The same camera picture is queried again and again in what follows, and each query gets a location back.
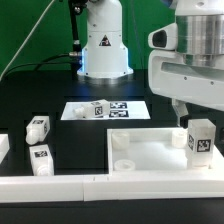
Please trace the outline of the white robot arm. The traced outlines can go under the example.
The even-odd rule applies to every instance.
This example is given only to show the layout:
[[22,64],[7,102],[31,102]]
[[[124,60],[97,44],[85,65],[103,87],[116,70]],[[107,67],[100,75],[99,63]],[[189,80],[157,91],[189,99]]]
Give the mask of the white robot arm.
[[[148,36],[148,83],[179,118],[192,103],[224,111],[224,0],[164,0],[175,21]],[[119,0],[87,0],[87,44],[78,78],[115,84],[133,74]]]

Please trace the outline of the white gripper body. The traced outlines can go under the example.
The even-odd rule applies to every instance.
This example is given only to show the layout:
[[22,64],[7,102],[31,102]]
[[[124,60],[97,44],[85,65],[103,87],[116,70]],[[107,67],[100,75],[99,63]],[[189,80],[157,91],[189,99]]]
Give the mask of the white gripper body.
[[172,51],[153,50],[148,60],[148,83],[154,94],[224,111],[224,56],[214,67],[189,66]]

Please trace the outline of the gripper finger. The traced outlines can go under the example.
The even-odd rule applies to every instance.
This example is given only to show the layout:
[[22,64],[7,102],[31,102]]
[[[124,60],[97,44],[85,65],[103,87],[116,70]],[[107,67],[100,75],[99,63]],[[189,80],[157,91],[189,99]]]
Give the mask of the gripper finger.
[[172,100],[172,107],[177,117],[177,125],[185,127],[189,116],[186,103],[177,99]]

